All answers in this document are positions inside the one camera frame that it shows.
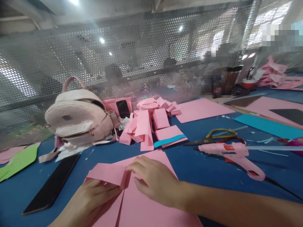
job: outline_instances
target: backpack zipper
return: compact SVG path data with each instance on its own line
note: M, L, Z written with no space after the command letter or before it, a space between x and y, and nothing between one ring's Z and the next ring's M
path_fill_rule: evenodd
M88 131L85 131L85 132L81 132L81 133L77 133L77 134L73 134L73 135L70 135L70 136L67 136L67 137L63 137L63 139L71 139L71 137L78 137L78 136L83 136L83 135L86 135L86 134L91 134L91 136L94 136L95 134L93 133L93 131L95 130L95 128L92 128Z

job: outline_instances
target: pink glue gun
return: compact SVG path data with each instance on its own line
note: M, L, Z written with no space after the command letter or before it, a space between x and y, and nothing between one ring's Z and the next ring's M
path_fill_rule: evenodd
M225 143L203 144L199 146L199 151L207 154L218 154L237 163L245 169L248 176L254 180L263 181L266 177L265 173L259 167L245 157L248 156L249 153L246 146L242 143L232 143L231 145Z

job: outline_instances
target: scissors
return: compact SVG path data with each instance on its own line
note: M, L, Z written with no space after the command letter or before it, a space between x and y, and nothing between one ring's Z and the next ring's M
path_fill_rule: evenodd
M230 132L230 135L220 135L220 136L211 136L214 132L217 131L226 131L226 132ZM220 141L213 141L213 139L219 139L222 138L222 140ZM210 131L207 136L205 137L205 139L203 140L198 140L198 141L194 141L194 142L189 142L189 143L185 143L184 145L202 145L202 144L209 144L209 143L225 143L226 141L232 140L232 139L237 139L239 140L241 143L246 144L246 142L241 139L240 137L237 137L237 133L235 131L232 131L230 129L214 129L212 131Z

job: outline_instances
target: black smartphone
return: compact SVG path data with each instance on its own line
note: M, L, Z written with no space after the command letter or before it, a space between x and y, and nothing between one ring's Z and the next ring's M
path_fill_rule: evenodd
M126 118L126 117L130 117L130 112L129 112L129 108L127 105L127 101L126 100L121 100L116 102L117 107L118 107L118 111L120 114L121 118Z
M31 203L23 211L22 215L46 210L54 204L79 157L80 155L77 154L61 161Z

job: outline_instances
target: backpack strap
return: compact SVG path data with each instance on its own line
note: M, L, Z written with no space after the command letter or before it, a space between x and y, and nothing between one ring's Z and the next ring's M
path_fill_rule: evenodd
M74 79L76 79L77 81L79 81L79 83L81 84L82 88L87 89L86 86L85 86L85 84L82 82L82 80L80 80L78 77L71 76L71 77L67 78L67 80L65 81L65 83L63 85L62 92L66 92L67 91L67 87L69 86L69 83L72 82Z

